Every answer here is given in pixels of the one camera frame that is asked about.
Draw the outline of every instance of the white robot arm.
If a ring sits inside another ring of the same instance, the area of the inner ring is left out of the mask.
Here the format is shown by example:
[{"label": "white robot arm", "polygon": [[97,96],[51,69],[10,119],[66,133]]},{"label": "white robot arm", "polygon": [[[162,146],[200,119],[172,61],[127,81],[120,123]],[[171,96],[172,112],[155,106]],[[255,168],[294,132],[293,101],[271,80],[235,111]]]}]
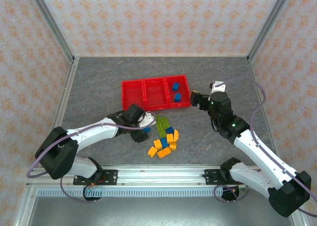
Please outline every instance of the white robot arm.
[{"label": "white robot arm", "polygon": [[[153,120],[154,118],[152,114],[147,112],[145,113],[143,117],[139,118],[138,120],[139,127],[146,126],[149,123],[151,123]],[[99,123],[101,123],[103,127],[91,128],[88,131],[85,131],[84,133],[81,133],[79,135],[72,137],[73,140],[77,141],[77,144],[78,144],[77,152],[103,139],[113,138],[117,135],[117,132],[119,129],[118,127],[104,125],[105,123],[115,124],[113,120],[109,118],[104,118]],[[77,129],[69,129],[67,130],[67,134],[80,132],[80,130],[87,127],[88,126],[77,128]],[[73,166],[67,174],[80,175],[84,178],[91,178],[92,175],[96,172],[96,170],[97,170],[97,166],[90,159],[88,158],[84,159],[84,158],[76,156],[74,159]]]},{"label": "white robot arm", "polygon": [[52,179],[73,174],[96,182],[100,178],[98,169],[102,169],[101,166],[92,158],[84,159],[76,156],[77,153],[93,143],[125,133],[130,133],[135,142],[142,142],[148,139],[147,133],[142,128],[153,124],[155,124],[155,117],[150,112],[145,112],[137,105],[132,105],[125,112],[110,114],[103,120],[85,127],[69,130],[64,130],[61,127],[54,128],[36,152],[35,158],[38,158],[56,140],[66,135],[72,135],[59,144],[62,147],[55,146],[45,154],[40,160],[41,165]]},{"label": "white robot arm", "polygon": [[[199,104],[200,110],[207,111],[211,117],[214,131],[228,139],[229,142],[246,153],[261,169],[257,172],[250,169],[236,158],[229,159],[220,166],[225,180],[234,180],[248,185],[267,198],[272,207],[282,216],[288,217],[302,206],[310,195],[285,171],[297,178],[307,188],[311,187],[311,177],[305,172],[298,173],[294,168],[282,161],[255,134],[255,138],[266,153],[255,143],[250,126],[240,117],[233,114],[231,100],[225,93],[222,82],[210,85],[211,94],[202,95],[192,91],[191,105]],[[284,167],[282,170],[271,158]]]}]

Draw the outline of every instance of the lego brick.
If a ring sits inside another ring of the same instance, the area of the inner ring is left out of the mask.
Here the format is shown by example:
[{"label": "lego brick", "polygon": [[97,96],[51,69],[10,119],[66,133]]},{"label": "lego brick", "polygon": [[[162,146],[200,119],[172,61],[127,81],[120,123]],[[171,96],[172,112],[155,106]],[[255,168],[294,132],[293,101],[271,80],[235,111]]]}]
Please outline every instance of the lego brick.
[{"label": "lego brick", "polygon": [[170,127],[168,119],[166,117],[161,118],[161,121],[162,121],[164,129],[167,129]]},{"label": "lego brick", "polygon": [[160,142],[160,139],[154,140],[154,146],[158,150],[162,149],[162,144]]},{"label": "lego brick", "polygon": [[148,151],[148,155],[152,158],[155,156],[155,154],[158,152],[158,150],[155,147],[151,147]]},{"label": "lego brick", "polygon": [[167,128],[166,133],[174,133],[174,129],[172,127]]},{"label": "lego brick", "polygon": [[156,122],[156,126],[158,127],[158,126],[163,126],[163,124],[162,124],[162,122],[160,121],[160,122]]},{"label": "lego brick", "polygon": [[170,145],[169,145],[169,148],[171,149],[171,150],[173,150],[173,151],[175,151],[176,150],[176,143],[171,143]]},{"label": "lego brick", "polygon": [[173,91],[178,91],[178,88],[179,88],[179,83],[174,82],[173,87],[172,87],[172,90],[173,90]]},{"label": "lego brick", "polygon": [[159,137],[160,138],[165,138],[166,137],[166,132],[165,132],[165,129],[163,127],[163,125],[160,125],[160,126],[157,126],[157,129],[158,129],[158,134],[159,134]]},{"label": "lego brick", "polygon": [[175,97],[174,97],[174,101],[175,101],[175,102],[180,102],[181,97],[182,97],[181,94],[176,93],[176,94],[175,94]]},{"label": "lego brick", "polygon": [[172,143],[174,141],[174,137],[172,133],[168,133],[166,135],[167,143]]},{"label": "lego brick", "polygon": [[159,134],[159,137],[160,137],[160,138],[166,138],[166,133],[165,133],[165,131],[164,131],[164,132],[163,132],[163,131],[162,131],[162,132],[159,132],[158,134]]},{"label": "lego brick", "polygon": [[176,142],[179,139],[179,134],[177,130],[174,130],[174,142]]},{"label": "lego brick", "polygon": [[159,158],[163,158],[163,157],[166,157],[168,154],[170,154],[172,151],[169,147],[167,148],[164,148],[163,150],[160,150],[158,152],[158,157]]},{"label": "lego brick", "polygon": [[161,117],[159,115],[157,115],[155,120],[156,120],[157,123],[161,123]]},{"label": "lego brick", "polygon": [[167,143],[167,139],[166,138],[161,138],[160,142],[162,144],[162,148],[167,148],[168,147],[168,143]]},{"label": "lego brick", "polygon": [[150,132],[151,131],[151,128],[150,127],[147,127],[147,128],[144,128],[143,129],[143,132],[145,132],[145,133],[148,133],[148,132]]}]

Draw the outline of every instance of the orange block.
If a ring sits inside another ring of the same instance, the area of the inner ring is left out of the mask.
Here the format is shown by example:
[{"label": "orange block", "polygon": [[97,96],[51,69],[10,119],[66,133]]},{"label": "orange block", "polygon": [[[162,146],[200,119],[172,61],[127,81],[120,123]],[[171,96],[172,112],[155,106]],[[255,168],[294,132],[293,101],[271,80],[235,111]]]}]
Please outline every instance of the orange block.
[{"label": "orange block", "polygon": [[155,147],[151,147],[148,151],[148,155],[152,158],[155,156],[155,153],[157,153],[158,150]]},{"label": "orange block", "polygon": [[169,148],[170,148],[171,150],[175,151],[175,150],[176,150],[176,143],[171,143],[171,144],[169,145]]},{"label": "orange block", "polygon": [[158,157],[159,158],[163,158],[163,157],[166,157],[168,154],[170,154],[172,151],[170,150],[170,148],[169,147],[167,147],[167,148],[164,148],[163,150],[160,150],[159,152],[158,152]]},{"label": "orange block", "polygon": [[160,142],[160,140],[159,139],[157,139],[157,140],[154,140],[154,146],[155,146],[155,148],[156,149],[162,149],[162,143]]},{"label": "orange block", "polygon": [[174,130],[174,142],[176,142],[179,139],[179,133],[178,131],[175,129]]},{"label": "orange block", "polygon": [[171,143],[174,141],[174,137],[173,137],[173,134],[172,133],[168,133],[166,135],[166,139],[167,139],[167,143]]}]

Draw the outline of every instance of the red tray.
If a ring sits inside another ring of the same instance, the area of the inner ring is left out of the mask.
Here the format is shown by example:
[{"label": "red tray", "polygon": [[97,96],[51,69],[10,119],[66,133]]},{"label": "red tray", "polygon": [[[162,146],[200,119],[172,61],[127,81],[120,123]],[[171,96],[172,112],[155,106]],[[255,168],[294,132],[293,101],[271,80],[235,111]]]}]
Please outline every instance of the red tray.
[{"label": "red tray", "polygon": [[[179,83],[178,91],[172,91],[174,82]],[[137,104],[146,111],[165,110],[190,106],[190,90],[186,75],[165,76],[121,83],[122,106],[127,110]],[[176,93],[181,94],[181,101],[175,102]]]}]

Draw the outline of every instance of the patterned wallpaper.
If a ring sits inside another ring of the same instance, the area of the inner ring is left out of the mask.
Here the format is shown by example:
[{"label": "patterned wallpaper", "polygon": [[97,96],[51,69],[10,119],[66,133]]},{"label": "patterned wallpaper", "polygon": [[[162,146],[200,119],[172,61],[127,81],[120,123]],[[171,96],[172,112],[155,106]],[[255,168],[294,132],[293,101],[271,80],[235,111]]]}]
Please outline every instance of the patterned wallpaper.
[{"label": "patterned wallpaper", "polygon": [[76,56],[246,56],[277,0],[45,0]]},{"label": "patterned wallpaper", "polygon": [[0,225],[13,225],[69,63],[32,0],[0,0]]},{"label": "patterned wallpaper", "polygon": [[[289,0],[252,66],[282,158],[317,193],[317,0]],[[315,202],[307,207],[317,214]]]}]

